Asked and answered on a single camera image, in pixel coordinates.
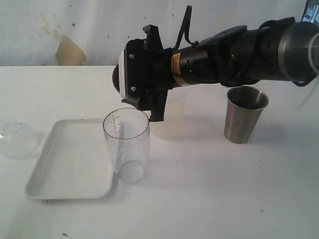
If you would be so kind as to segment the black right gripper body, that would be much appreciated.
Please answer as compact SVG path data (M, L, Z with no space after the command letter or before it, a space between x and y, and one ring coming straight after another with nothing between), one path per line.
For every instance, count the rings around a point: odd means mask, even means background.
M168 91L174 86L170 61L172 49L162 46L159 28L143 27L146 34L144 51L146 57L146 97L151 110L151 122L164 121Z

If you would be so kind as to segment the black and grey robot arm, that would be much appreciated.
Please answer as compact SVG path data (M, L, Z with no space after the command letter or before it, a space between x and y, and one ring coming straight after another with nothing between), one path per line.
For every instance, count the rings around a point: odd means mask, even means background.
M310 83L319 73L319 28L294 18L270 20L258 29L227 29L193 46L163 48L159 30L144 27L144 39L130 40L113 70L124 103L163 121L168 91L197 84L225 87L261 80Z

